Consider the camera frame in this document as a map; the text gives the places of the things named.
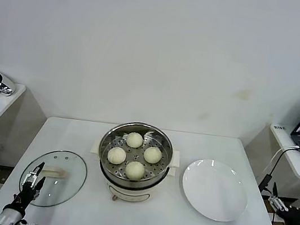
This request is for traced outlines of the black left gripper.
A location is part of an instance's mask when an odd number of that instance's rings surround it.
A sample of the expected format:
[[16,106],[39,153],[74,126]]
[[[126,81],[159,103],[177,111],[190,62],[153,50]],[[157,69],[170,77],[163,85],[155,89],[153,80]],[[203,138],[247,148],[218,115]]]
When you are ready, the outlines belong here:
[[44,168],[45,162],[42,162],[37,167],[34,168],[34,170],[27,173],[26,177],[23,180],[23,187],[20,193],[18,193],[15,197],[13,202],[11,203],[11,206],[15,210],[24,211],[30,202],[36,199],[36,197],[39,195],[40,190],[42,189],[42,186],[45,182],[45,177],[41,178],[41,180],[38,181],[36,184],[37,178]]

